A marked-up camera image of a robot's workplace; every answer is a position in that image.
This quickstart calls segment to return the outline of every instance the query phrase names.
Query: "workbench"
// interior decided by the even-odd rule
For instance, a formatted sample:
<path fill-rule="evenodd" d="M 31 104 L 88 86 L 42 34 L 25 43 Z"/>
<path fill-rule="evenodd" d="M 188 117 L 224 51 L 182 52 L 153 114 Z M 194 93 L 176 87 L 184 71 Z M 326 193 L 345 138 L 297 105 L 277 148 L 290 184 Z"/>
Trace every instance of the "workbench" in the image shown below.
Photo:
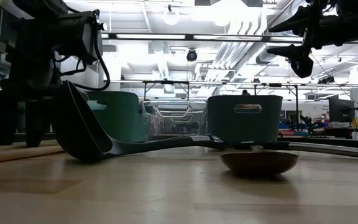
<path fill-rule="evenodd" d="M 230 151 L 0 162 L 0 223 L 358 223 L 358 159 L 295 152 L 289 172 L 243 179 L 219 159 Z"/>

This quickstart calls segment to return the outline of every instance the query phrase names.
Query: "security camera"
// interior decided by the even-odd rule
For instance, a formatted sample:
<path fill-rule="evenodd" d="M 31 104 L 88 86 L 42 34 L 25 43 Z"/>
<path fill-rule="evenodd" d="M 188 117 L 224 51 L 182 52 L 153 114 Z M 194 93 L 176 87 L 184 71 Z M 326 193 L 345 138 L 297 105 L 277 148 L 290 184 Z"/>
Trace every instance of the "security camera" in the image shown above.
<path fill-rule="evenodd" d="M 195 60 L 197 60 L 197 53 L 196 50 L 194 49 L 190 49 L 189 52 L 187 53 L 187 61 L 188 62 L 194 62 Z"/>

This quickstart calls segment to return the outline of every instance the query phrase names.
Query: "person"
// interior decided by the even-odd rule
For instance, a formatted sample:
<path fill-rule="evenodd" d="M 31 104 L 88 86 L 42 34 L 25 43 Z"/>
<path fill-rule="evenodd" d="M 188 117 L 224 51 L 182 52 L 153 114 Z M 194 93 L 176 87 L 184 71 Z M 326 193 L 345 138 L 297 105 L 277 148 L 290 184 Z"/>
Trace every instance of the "person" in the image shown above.
<path fill-rule="evenodd" d="M 243 90 L 241 95 L 242 96 L 250 96 L 251 94 L 249 94 L 249 92 L 247 90 Z"/>

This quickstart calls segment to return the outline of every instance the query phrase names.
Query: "clear plastic bin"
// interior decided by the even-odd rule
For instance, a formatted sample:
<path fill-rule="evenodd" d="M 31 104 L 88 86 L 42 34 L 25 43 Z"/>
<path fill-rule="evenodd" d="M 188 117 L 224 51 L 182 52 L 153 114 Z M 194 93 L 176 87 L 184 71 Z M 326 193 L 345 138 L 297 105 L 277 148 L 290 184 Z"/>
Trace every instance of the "clear plastic bin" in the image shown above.
<path fill-rule="evenodd" d="M 149 140 L 206 134 L 206 105 L 204 101 L 143 101 L 143 113 L 150 119 Z"/>

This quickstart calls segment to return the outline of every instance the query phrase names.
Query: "green plastic bin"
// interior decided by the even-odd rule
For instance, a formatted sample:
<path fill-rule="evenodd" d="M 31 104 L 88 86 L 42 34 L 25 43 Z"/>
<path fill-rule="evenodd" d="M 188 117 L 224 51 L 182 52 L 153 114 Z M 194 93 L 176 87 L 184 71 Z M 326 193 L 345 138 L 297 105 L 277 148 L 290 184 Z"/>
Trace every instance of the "green plastic bin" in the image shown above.
<path fill-rule="evenodd" d="M 88 104 L 104 131 L 124 142 L 144 142 L 149 138 L 150 119 L 139 114 L 136 94 L 123 91 L 89 91 Z"/>
<path fill-rule="evenodd" d="M 229 144 L 277 141 L 281 96 L 212 96 L 208 130 Z"/>

